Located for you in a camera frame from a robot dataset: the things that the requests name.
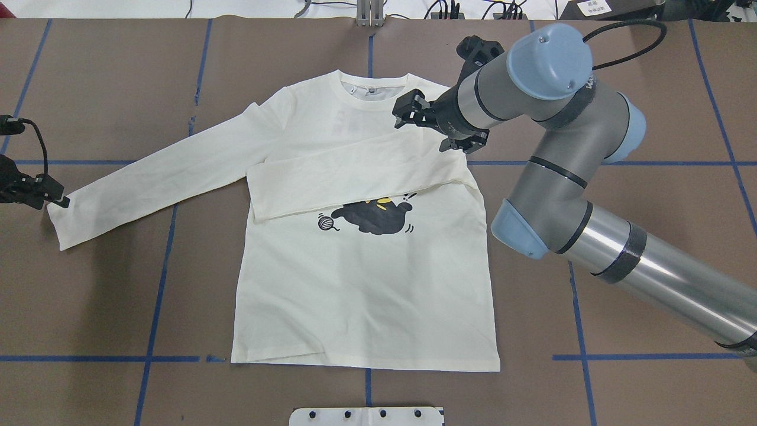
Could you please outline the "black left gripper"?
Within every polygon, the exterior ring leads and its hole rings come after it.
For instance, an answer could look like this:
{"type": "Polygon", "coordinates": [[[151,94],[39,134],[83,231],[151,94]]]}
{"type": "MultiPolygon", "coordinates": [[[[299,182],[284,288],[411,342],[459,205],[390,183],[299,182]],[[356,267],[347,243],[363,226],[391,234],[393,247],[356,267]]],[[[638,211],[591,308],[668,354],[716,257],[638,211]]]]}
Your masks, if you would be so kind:
{"type": "Polygon", "coordinates": [[[45,200],[62,208],[70,205],[59,181],[44,177],[43,173],[34,178],[26,175],[18,170],[13,160],[1,156],[1,203],[24,204],[41,210],[45,200]]]}

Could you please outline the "right robot arm grey silver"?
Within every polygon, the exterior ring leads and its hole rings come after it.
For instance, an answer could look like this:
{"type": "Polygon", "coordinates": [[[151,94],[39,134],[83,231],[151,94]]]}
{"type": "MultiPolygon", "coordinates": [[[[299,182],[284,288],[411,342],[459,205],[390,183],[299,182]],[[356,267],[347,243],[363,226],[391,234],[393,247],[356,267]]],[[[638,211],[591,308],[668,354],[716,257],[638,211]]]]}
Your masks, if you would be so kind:
{"type": "Polygon", "coordinates": [[[396,100],[395,127],[444,135],[440,151],[470,154],[519,116],[545,130],[490,229],[531,259],[552,253],[675,315],[755,370],[755,289],[583,197],[600,165],[627,158],[646,118],[596,70],[643,56],[664,40],[662,22],[611,22],[587,35],[555,22],[504,49],[472,35],[457,46],[457,83],[438,99],[413,89],[396,100]]]}

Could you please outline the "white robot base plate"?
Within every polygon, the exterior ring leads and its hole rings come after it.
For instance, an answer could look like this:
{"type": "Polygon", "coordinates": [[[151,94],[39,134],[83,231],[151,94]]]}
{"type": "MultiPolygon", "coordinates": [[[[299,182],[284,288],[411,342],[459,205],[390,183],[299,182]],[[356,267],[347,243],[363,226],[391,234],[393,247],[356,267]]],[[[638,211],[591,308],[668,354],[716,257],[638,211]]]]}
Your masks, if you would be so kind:
{"type": "Polygon", "coordinates": [[[289,425],[444,425],[444,411],[432,406],[295,409],[289,425]]]}

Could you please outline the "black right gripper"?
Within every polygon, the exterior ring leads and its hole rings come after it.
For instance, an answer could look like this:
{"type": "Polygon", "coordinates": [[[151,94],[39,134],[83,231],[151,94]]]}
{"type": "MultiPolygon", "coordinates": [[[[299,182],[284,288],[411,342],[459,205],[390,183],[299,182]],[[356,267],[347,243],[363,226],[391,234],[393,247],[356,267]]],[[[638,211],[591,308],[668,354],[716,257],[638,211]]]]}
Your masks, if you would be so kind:
{"type": "Polygon", "coordinates": [[[427,118],[427,113],[430,113],[435,122],[434,129],[445,137],[439,146],[440,153],[450,150],[475,153],[486,146],[489,132],[474,134],[473,127],[462,116],[458,92],[459,86],[452,86],[434,100],[425,99],[425,94],[420,89],[412,89],[401,95],[392,110],[392,116],[396,118],[394,128],[400,129],[406,124],[430,128],[431,122],[427,118]]]}

